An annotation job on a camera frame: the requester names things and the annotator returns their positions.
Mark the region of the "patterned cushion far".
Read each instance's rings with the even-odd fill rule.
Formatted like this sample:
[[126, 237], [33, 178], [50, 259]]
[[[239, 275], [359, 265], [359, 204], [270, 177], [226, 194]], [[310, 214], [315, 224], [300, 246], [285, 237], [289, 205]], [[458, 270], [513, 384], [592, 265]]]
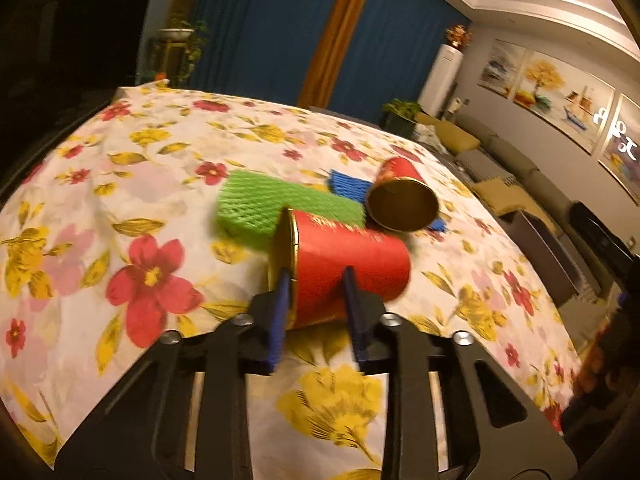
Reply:
[[505, 185], [514, 185], [516, 177], [502, 168], [490, 156], [480, 150], [466, 150], [457, 154], [454, 161], [474, 182], [498, 179]]

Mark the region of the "flower ornament on conditioner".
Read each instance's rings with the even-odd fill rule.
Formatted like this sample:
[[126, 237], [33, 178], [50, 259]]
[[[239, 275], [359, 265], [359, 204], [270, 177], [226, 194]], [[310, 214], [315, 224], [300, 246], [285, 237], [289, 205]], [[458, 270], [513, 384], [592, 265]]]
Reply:
[[465, 25], [457, 24], [447, 28], [445, 37], [450, 47], [463, 51], [471, 42], [472, 32]]

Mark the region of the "middle sailboat painting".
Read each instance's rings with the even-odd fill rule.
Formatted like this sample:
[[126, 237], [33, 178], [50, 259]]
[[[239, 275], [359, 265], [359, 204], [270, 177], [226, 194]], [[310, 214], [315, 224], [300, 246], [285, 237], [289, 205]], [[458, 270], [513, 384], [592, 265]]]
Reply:
[[593, 74], [530, 50], [512, 101], [591, 155], [602, 136], [614, 94], [610, 84]]

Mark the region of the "floral tablecloth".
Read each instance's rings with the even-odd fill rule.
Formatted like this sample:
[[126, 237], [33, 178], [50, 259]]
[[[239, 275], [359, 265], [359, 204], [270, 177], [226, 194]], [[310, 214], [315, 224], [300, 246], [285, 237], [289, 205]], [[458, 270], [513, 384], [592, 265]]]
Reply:
[[544, 284], [469, 188], [425, 148], [267, 101], [166, 84], [121, 88], [1, 202], [1, 401], [50, 469], [62, 445], [165, 330], [243, 311], [267, 256], [215, 222], [241, 170], [325, 191], [410, 160], [444, 232], [408, 236], [390, 308], [424, 332], [468, 330], [557, 425], [580, 361]]

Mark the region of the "blue foam fruit net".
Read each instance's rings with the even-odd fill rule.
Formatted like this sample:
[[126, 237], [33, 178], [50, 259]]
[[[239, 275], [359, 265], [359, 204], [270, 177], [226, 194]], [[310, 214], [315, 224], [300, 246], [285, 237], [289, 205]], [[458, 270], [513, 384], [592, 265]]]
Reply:
[[[366, 199], [366, 195], [368, 189], [372, 185], [372, 182], [358, 179], [355, 177], [351, 177], [348, 174], [342, 174], [341, 172], [332, 170], [329, 177], [329, 188], [332, 193], [338, 196], [342, 196], [345, 198], [349, 198], [350, 200], [354, 200], [357, 203], [360, 203], [364, 207], [364, 200]], [[371, 226], [375, 226], [376, 228], [380, 228], [376, 224], [374, 224], [368, 214], [368, 222]], [[430, 226], [428, 226], [424, 230], [430, 230], [435, 232], [445, 232], [446, 231], [446, 222], [439, 218], [439, 211], [437, 218], [432, 222]]]

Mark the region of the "red paper cup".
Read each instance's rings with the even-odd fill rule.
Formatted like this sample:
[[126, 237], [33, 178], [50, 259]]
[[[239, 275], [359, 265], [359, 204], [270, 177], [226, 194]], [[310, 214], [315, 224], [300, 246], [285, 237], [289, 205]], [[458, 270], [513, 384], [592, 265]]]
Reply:
[[271, 239], [268, 283], [288, 271], [288, 328], [346, 318], [345, 271], [355, 271], [359, 288], [385, 301], [398, 298], [410, 280], [405, 243], [375, 230], [284, 208]]
[[426, 229], [437, 218], [439, 202], [413, 163], [396, 156], [382, 163], [364, 200], [370, 220], [380, 228], [410, 233]]

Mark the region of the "green foam fruit net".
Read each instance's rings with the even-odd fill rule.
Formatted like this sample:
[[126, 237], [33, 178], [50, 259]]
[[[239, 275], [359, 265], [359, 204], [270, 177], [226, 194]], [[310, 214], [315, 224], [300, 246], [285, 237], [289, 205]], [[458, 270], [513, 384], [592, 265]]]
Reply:
[[291, 208], [349, 226], [364, 226], [363, 206], [349, 198], [248, 170], [233, 170], [216, 201], [216, 223], [232, 236], [270, 240]]

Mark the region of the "white standing air conditioner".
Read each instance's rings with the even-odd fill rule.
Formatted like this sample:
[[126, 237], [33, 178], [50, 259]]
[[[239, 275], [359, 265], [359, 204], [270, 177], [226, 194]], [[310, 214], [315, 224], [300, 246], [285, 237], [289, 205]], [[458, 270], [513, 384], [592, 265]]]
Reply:
[[436, 116], [445, 104], [463, 61], [463, 53], [455, 47], [442, 44], [420, 92], [421, 110]]

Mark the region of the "potted green plant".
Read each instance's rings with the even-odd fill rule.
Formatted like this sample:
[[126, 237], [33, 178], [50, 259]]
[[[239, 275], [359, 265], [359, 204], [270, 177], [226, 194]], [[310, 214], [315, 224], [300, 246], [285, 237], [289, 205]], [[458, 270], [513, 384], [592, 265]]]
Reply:
[[395, 136], [409, 139], [416, 128], [414, 118], [421, 110], [418, 102], [392, 99], [383, 105], [382, 129]]

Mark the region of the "right calligraphy painting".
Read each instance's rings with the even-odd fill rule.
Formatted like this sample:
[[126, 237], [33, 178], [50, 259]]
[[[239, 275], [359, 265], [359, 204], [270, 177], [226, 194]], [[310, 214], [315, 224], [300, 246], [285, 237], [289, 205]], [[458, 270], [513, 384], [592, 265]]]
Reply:
[[623, 93], [618, 98], [599, 162], [638, 204], [640, 198], [640, 107]]

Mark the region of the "yellow square cushion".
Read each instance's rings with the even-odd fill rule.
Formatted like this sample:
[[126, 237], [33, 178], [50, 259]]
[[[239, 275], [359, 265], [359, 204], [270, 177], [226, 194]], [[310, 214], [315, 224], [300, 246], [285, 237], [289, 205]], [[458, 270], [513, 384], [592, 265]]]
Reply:
[[553, 234], [561, 233], [560, 226], [519, 185], [506, 185], [503, 180], [491, 179], [473, 183], [471, 191], [498, 218], [521, 210], [544, 222]]

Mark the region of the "yellow cushion far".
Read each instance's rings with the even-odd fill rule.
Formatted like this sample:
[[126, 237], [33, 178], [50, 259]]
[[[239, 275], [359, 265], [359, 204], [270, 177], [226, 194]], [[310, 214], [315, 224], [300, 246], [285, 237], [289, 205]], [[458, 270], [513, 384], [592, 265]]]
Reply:
[[480, 140], [453, 122], [445, 122], [423, 112], [416, 113], [414, 120], [418, 126], [425, 127], [428, 134], [438, 142], [438, 146], [451, 155], [480, 148]]

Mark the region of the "white cloth on sofa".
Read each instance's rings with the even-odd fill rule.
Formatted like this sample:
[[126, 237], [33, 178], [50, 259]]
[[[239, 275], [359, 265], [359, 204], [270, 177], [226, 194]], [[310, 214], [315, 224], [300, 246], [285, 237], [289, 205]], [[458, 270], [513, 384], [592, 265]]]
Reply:
[[442, 144], [433, 125], [416, 124], [412, 133], [413, 140], [431, 150], [440, 152]]

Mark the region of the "left landscape painting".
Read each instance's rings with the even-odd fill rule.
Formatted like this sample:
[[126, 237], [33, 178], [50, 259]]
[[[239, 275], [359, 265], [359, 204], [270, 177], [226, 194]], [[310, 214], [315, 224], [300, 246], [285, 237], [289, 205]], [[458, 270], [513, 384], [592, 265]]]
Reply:
[[478, 84], [487, 90], [507, 98], [527, 53], [526, 47], [495, 39], [487, 61], [480, 73]]

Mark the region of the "blue curtain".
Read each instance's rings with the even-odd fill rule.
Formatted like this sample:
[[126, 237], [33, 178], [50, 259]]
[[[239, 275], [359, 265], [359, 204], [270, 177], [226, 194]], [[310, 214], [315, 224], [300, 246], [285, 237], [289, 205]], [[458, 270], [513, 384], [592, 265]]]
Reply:
[[[190, 87], [297, 105], [334, 0], [195, 0], [210, 38]], [[448, 27], [470, 19], [446, 0], [367, 0], [327, 110], [377, 122], [415, 100]]]

